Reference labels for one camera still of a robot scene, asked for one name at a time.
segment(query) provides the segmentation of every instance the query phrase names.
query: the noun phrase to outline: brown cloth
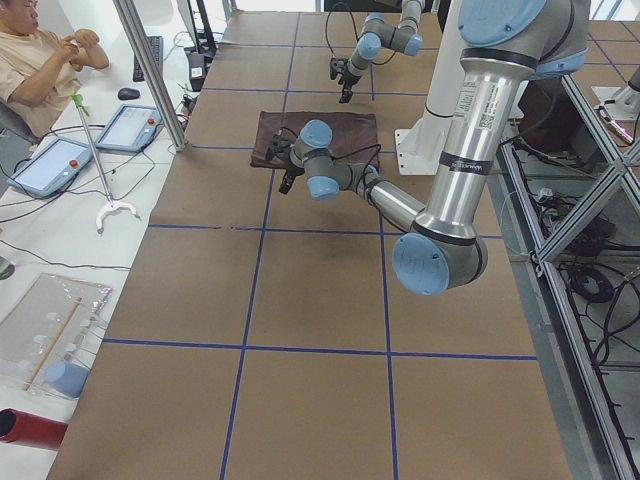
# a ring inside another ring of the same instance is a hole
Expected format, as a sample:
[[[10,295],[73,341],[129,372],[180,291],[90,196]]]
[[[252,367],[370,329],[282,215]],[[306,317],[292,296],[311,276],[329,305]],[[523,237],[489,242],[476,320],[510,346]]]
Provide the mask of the brown cloth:
[[[322,120],[333,130],[333,140],[329,149],[335,157],[341,157],[355,150],[378,143],[378,129],[375,115],[351,112],[260,112],[256,144],[251,153],[251,166],[264,168],[285,168],[279,158],[271,162],[265,159],[271,138],[282,127],[287,127],[300,133],[309,120]],[[374,148],[350,155],[342,160],[344,163],[367,163],[375,153]],[[378,158],[374,158],[371,165],[378,167]]]

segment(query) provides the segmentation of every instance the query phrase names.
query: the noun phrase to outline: keyboard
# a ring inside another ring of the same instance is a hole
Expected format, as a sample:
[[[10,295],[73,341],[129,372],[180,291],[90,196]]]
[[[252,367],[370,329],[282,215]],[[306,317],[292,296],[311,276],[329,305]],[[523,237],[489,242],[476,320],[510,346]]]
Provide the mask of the keyboard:
[[[156,61],[156,65],[158,65],[160,73],[162,73],[162,37],[160,35],[147,36],[147,41],[149,42],[149,46],[151,47],[153,59]],[[142,72],[142,67],[140,66],[140,62],[138,62],[138,59],[135,57],[135,55],[133,57],[133,81],[144,81],[144,73]]]

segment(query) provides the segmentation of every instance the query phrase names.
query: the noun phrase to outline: person's hand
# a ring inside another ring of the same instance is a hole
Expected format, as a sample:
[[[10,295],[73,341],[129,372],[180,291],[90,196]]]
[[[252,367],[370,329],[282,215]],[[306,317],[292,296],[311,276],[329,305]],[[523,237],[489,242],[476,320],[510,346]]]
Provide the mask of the person's hand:
[[[58,48],[54,52],[54,56],[58,58],[62,63],[67,63],[74,59],[76,55],[80,52],[78,46],[75,43],[72,43],[74,39],[73,35],[69,35],[68,37],[64,37],[58,43]]]
[[[74,35],[78,46],[81,48],[95,47],[100,42],[100,37],[93,30],[82,28]]]

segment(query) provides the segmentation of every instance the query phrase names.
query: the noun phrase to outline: red cylinder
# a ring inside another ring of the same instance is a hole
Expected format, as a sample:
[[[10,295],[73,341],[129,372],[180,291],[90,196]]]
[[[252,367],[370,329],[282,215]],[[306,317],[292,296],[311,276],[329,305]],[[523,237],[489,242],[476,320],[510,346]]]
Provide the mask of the red cylinder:
[[[67,424],[13,408],[0,411],[0,442],[58,450]]]

